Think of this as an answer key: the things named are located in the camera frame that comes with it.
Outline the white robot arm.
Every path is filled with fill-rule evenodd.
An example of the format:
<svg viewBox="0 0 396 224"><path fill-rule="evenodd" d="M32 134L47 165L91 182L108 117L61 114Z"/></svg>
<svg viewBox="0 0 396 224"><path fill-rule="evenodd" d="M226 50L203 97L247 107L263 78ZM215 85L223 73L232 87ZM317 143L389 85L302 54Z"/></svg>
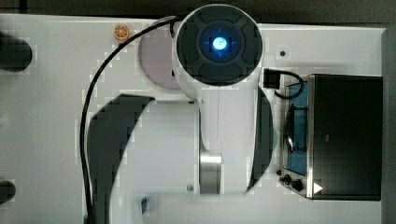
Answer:
<svg viewBox="0 0 396 224"><path fill-rule="evenodd" d="M160 194L243 195L269 166L273 111L258 24L237 7L199 7L170 52L180 100L122 94L91 121L91 224L144 224Z"/></svg>

